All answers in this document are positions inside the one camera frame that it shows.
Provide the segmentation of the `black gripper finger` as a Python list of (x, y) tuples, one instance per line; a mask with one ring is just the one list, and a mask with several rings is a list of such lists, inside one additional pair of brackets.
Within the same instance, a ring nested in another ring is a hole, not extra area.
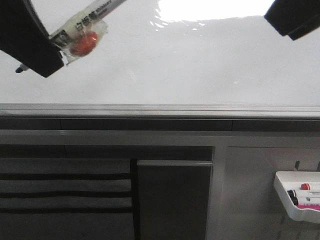
[(0, 2), (0, 50), (20, 62), (16, 73), (31, 69), (47, 78), (64, 66), (30, 0)]
[(281, 36), (295, 41), (320, 27), (320, 1), (275, 0), (264, 18)]

